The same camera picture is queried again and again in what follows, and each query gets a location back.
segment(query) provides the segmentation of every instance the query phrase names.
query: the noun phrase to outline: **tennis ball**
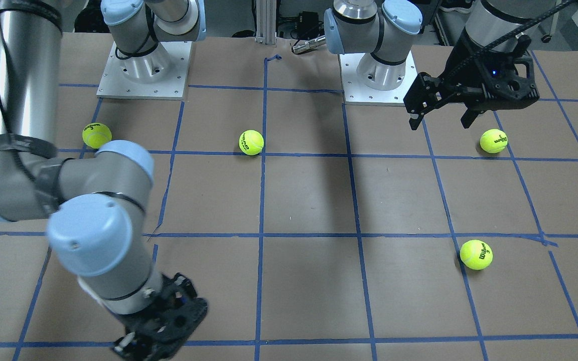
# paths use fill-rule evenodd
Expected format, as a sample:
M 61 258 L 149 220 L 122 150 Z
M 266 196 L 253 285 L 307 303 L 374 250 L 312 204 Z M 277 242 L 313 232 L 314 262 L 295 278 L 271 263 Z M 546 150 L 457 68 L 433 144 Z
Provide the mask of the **tennis ball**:
M 239 146 L 244 154 L 256 155 L 264 147 L 264 138 L 261 133 L 255 130 L 247 130 L 240 135 Z
M 507 135 L 502 130 L 490 129 L 481 135 L 479 144 L 487 153 L 499 153 L 507 146 Z
M 492 263 L 492 249 L 480 240 L 470 240 L 461 246 L 461 261 L 473 270 L 482 270 Z
M 82 131 L 84 143 L 93 149 L 99 149 L 104 144 L 110 142 L 112 135 L 108 126 L 102 123 L 90 123 Z

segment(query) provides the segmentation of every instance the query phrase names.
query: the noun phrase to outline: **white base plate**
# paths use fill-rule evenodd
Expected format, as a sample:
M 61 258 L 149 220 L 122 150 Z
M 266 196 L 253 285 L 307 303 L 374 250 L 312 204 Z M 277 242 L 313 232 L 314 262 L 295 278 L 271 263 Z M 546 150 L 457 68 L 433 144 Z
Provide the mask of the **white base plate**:
M 110 48 L 97 96 L 112 99 L 184 100 L 193 42 L 161 43 L 171 56 L 174 68 L 166 78 L 154 83 L 137 83 L 123 74 L 121 60 L 115 57 L 115 43 Z
M 345 104 L 353 105 L 390 105 L 403 107 L 403 98 L 416 79 L 416 66 L 410 53 L 405 60 L 407 71 L 401 85 L 391 91 L 379 91 L 363 84 L 356 74 L 356 68 L 364 53 L 340 55 L 340 75 L 342 89 L 345 91 Z

